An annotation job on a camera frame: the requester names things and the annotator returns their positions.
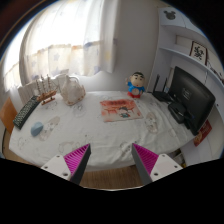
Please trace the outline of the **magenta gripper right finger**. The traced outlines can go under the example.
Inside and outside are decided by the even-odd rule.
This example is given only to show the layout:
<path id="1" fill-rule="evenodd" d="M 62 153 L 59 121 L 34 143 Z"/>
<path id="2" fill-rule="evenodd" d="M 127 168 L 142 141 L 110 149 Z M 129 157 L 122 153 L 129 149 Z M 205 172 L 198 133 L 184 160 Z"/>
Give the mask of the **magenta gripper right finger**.
<path id="1" fill-rule="evenodd" d="M 167 154 L 157 155 L 137 144 L 132 144 L 131 153 L 144 185 L 182 169 L 182 167 Z"/>

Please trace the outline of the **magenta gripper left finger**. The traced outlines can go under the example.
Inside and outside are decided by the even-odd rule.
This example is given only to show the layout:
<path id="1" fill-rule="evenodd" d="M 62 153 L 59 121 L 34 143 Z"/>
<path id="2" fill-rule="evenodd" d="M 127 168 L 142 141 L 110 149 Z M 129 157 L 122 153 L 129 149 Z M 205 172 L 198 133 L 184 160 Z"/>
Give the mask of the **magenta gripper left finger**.
<path id="1" fill-rule="evenodd" d="M 57 154 L 42 169 L 79 185 L 90 155 L 91 146 L 86 144 L 65 156 Z"/>

